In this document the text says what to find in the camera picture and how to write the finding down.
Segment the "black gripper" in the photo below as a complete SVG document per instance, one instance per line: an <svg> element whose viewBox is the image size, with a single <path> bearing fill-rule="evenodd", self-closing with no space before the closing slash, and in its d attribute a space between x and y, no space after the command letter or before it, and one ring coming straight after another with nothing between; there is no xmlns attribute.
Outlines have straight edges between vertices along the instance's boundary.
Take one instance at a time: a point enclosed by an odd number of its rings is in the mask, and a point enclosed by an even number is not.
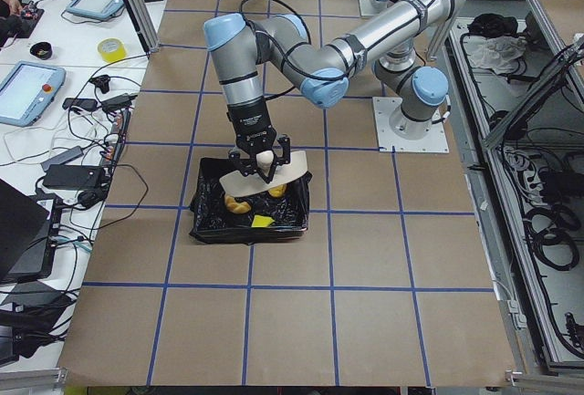
<svg viewBox="0 0 584 395"><path fill-rule="evenodd" d="M267 167L272 175L277 164L290 163L290 139L276 135L264 100L228 105L227 117L235 130L235 147L228 159L244 176L259 169L259 154L267 152Z"/></svg>

